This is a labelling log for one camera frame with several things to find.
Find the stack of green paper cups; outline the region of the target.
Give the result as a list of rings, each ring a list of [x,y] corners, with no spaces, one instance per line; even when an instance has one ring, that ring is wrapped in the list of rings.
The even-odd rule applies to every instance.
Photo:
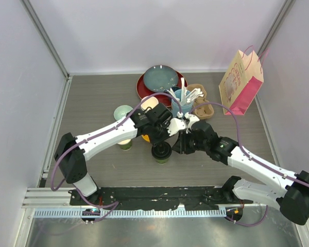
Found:
[[[145,100],[145,97],[142,99],[141,109],[143,111],[149,110],[150,108],[153,109],[155,106],[159,104],[159,101],[156,97],[149,97],[147,100]]]

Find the brown cardboard cup carrier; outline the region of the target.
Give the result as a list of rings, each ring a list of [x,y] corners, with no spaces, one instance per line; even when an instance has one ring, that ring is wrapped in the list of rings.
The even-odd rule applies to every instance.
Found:
[[[208,103],[207,92],[203,85],[201,84],[190,84],[186,88],[188,91],[193,89],[200,89],[203,92],[203,96],[199,96],[195,99],[193,107],[196,108],[193,114],[196,115],[200,120],[209,119],[214,115],[214,109],[211,104],[202,105],[203,103]]]

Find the black plastic coffee lid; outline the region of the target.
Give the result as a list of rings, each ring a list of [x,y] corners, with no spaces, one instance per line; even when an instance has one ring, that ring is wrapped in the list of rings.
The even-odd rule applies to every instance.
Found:
[[[167,159],[171,156],[172,149],[169,143],[162,142],[151,148],[151,154],[154,158],[159,160]]]

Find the green paper cup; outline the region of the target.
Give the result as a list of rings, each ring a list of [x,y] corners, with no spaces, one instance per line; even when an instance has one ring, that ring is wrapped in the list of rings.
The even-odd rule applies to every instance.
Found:
[[[122,150],[129,150],[132,147],[132,139],[126,139],[123,140],[119,143],[117,143],[118,146],[122,149]]]

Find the pink paper gift bag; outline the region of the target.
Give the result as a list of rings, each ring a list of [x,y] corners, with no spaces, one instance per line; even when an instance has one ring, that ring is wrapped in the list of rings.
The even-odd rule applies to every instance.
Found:
[[[219,84],[221,103],[235,115],[244,115],[264,83],[263,63],[268,54],[258,55],[254,46],[238,50]]]

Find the green paper cup taken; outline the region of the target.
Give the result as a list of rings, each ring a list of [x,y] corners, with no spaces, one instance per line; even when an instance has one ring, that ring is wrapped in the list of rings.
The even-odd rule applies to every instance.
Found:
[[[163,157],[156,156],[154,159],[158,164],[165,164],[168,162],[169,156],[163,156]]]

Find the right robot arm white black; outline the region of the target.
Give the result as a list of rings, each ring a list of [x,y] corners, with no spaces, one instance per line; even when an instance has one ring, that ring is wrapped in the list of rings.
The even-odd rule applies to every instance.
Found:
[[[222,197],[228,203],[238,199],[251,200],[273,207],[298,225],[305,225],[309,219],[309,173],[302,170],[295,173],[278,167],[245,149],[228,137],[219,137],[212,126],[201,120],[186,123],[174,119],[168,127],[170,136],[178,134],[173,150],[180,154],[195,151],[205,152],[212,160],[239,169],[260,184],[236,178],[232,185],[222,190]]]

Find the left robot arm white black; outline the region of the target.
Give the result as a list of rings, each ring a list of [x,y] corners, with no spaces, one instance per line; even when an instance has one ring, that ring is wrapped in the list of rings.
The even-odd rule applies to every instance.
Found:
[[[64,134],[54,153],[55,170],[60,170],[64,182],[72,184],[87,205],[99,200],[99,187],[87,169],[87,161],[100,152],[128,139],[148,135],[158,146],[173,135],[175,118],[159,103],[154,108],[132,109],[125,117],[101,129],[84,135]]]

